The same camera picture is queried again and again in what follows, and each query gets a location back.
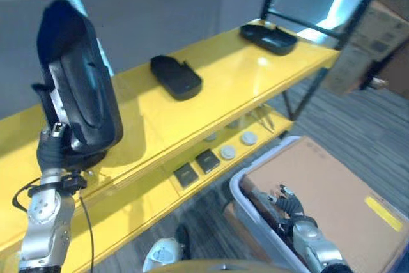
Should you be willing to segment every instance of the cardboard boxes stack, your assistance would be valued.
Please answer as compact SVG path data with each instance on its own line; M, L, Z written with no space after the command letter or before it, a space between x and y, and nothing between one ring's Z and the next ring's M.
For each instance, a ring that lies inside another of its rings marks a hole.
M405 13L406 6L399 6L397 0L373 1L362 16L337 63L328 74L324 82L327 89L341 95L356 88L360 84L362 76L371 68L374 62L383 61L409 39L409 22L394 10L391 10L388 7L389 3L391 8L403 14L403 16L409 16L408 12ZM406 90L409 98L409 84L403 86L401 78L395 78L394 80L390 89L395 90L393 84L400 82L397 87L399 88L398 93L403 94Z

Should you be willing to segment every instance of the yellow label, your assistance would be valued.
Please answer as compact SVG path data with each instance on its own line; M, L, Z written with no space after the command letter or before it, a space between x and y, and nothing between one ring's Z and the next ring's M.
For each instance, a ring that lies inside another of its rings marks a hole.
M402 223L396 219L385 207L383 207L377 200L371 196L365 198L365 203L372 209L377 215L379 215L386 223L389 224L396 231L401 231Z

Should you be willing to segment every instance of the cardboard lid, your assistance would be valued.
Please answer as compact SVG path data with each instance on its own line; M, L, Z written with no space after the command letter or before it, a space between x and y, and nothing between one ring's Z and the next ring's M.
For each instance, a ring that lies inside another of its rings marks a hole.
M289 187L356 273L386 272L409 238L409 222L320 145L303 137L243 179L277 194Z

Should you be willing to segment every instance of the small black square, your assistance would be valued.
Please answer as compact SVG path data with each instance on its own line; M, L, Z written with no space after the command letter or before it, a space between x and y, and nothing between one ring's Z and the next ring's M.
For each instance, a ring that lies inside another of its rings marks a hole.
M178 168L175 172L173 172L173 174L176 176L183 188L186 188L199 178L189 163L186 163L182 167Z
M211 150L205 150L203 153L200 153L196 157L196 161L205 174L208 174L220 164L220 160Z

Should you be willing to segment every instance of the black pad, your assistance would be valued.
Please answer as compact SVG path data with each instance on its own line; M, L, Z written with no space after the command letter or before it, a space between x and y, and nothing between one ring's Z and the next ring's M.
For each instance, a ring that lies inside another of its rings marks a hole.
M52 110L50 103L50 92L57 88L74 151L91 154L119 142L120 112L92 23L67 0L55 0L43 13L37 51L45 85L33 88L40 94L50 127L61 112Z
M163 87L177 100L190 99L202 88L202 79L186 62L167 56L156 56L151 59L151 71Z
M240 35L268 51L285 56L295 47L297 38L278 28L268 29L260 25L244 25Z

